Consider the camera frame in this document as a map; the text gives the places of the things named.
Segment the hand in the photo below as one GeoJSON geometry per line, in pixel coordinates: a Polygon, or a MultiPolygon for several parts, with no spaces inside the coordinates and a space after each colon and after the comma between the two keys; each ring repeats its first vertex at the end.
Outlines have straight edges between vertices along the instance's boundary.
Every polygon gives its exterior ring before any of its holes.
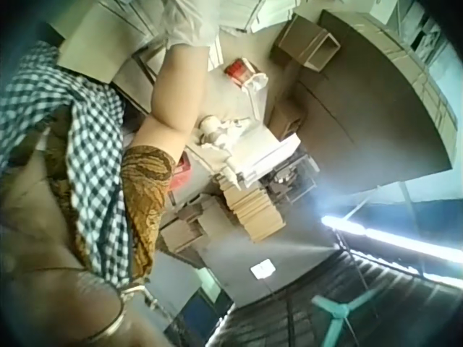
{"type": "Polygon", "coordinates": [[[220,0],[166,0],[162,23],[167,48],[212,46],[218,35],[219,9],[220,0]]]}

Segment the checkered cloth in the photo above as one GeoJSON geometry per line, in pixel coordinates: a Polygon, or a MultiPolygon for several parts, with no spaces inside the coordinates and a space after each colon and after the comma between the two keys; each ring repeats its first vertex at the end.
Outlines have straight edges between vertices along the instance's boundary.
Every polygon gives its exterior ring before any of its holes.
{"type": "Polygon", "coordinates": [[[93,272],[122,286],[129,282],[130,269],[130,230],[120,178],[124,104],[108,85],[57,67],[58,54],[58,49],[38,42],[0,96],[0,177],[28,130],[51,119],[58,106],[70,106],[66,163],[77,232],[93,272]]]}

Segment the ceiling fan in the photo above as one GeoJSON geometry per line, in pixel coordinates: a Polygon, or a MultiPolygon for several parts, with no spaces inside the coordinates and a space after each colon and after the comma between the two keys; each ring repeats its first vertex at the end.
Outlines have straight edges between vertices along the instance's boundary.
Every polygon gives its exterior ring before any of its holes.
{"type": "Polygon", "coordinates": [[[323,298],[322,296],[315,295],[312,298],[312,303],[333,316],[328,332],[326,333],[325,340],[322,343],[322,347],[334,347],[339,339],[339,335],[341,335],[344,321],[350,325],[348,320],[349,313],[371,300],[377,293],[382,291],[385,286],[386,282],[384,281],[348,304],[340,304],[330,299],[323,298]]]}

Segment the red container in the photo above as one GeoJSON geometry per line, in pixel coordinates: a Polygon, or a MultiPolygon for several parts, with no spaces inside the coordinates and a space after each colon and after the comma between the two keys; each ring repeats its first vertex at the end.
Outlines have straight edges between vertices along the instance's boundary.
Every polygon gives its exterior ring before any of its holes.
{"type": "Polygon", "coordinates": [[[190,180],[191,173],[192,169],[190,159],[188,158],[188,154],[183,152],[182,157],[174,170],[169,191],[173,192],[186,184],[190,180]]]}

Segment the cardboard box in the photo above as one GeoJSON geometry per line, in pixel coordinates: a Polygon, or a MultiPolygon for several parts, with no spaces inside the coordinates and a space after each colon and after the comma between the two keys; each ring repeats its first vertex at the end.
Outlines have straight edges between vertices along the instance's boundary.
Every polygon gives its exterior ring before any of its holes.
{"type": "Polygon", "coordinates": [[[132,7],[123,17],[109,6],[112,3],[79,0],[51,22],[65,38],[59,66],[110,83],[123,63],[157,35],[132,7]]]}
{"type": "Polygon", "coordinates": [[[367,14],[324,12],[320,26],[341,49],[321,73],[303,69],[292,91],[319,189],[350,194],[451,169],[456,117],[410,47],[367,14]]]}
{"type": "Polygon", "coordinates": [[[297,15],[281,31],[275,44],[304,67],[317,72],[339,50],[339,43],[332,34],[297,15]]]}
{"type": "Polygon", "coordinates": [[[272,111],[268,129],[278,140],[283,141],[299,129],[305,115],[305,111],[292,100],[280,100],[272,111]]]}

